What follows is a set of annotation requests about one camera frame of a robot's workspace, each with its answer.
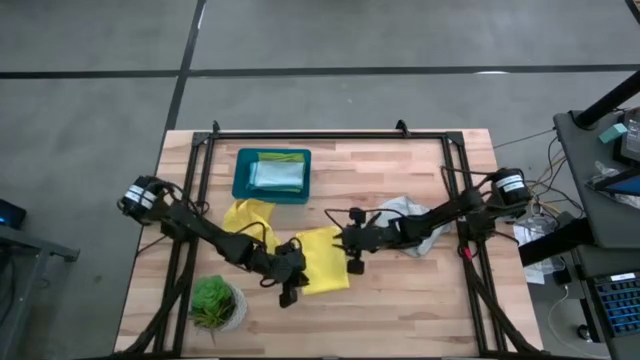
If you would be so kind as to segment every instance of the white pot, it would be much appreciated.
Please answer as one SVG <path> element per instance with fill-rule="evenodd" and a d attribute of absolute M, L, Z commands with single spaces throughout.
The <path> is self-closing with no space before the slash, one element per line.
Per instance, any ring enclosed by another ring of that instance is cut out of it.
<path fill-rule="evenodd" d="M 224 331 L 233 330 L 238 326 L 240 326 L 244 318 L 247 316 L 247 298 L 244 296 L 242 291 L 237 287 L 229 284 L 226 281 L 225 281 L 225 284 L 227 284 L 227 286 L 229 287 L 229 289 L 231 289 L 231 292 L 233 293 L 233 302 L 235 303 L 236 307 L 233 310 L 233 313 L 231 314 L 231 317 L 229 318 L 229 320 L 227 320 L 224 324 L 220 325 L 219 327 L 215 329 L 211 329 L 211 331 L 213 332 L 224 332 Z"/>

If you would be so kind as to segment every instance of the red cable tie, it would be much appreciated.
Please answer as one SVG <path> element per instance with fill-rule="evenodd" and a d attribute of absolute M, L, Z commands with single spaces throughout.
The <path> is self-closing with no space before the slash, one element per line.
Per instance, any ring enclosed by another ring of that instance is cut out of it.
<path fill-rule="evenodd" d="M 471 250 L 469 250 L 468 247 L 464 248 L 464 255 L 467 257 L 467 259 L 471 260 L 473 259 L 473 256 L 471 255 Z"/>

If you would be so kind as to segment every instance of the potted plant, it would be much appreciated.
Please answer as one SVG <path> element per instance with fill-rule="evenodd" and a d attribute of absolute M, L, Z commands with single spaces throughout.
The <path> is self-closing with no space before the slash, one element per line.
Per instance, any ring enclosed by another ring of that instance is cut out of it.
<path fill-rule="evenodd" d="M 201 278 L 196 282 L 190 316 L 197 327 L 212 333 L 228 331 L 238 327 L 246 313 L 244 294 L 221 276 Z"/>

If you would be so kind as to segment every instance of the green succulent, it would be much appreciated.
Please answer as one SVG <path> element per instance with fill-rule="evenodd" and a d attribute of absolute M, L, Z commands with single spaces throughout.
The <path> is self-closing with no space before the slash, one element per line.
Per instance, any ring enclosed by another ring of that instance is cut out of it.
<path fill-rule="evenodd" d="M 229 320 L 234 309 L 233 292 L 221 276 L 201 278 L 196 282 L 190 313 L 196 326 L 220 327 Z"/>

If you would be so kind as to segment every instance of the keyboard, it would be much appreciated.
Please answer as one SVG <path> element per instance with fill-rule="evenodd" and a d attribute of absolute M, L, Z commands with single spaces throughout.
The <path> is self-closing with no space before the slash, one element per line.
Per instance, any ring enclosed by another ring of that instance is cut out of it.
<path fill-rule="evenodd" d="M 640 272 L 594 279 L 612 337 L 640 333 Z"/>

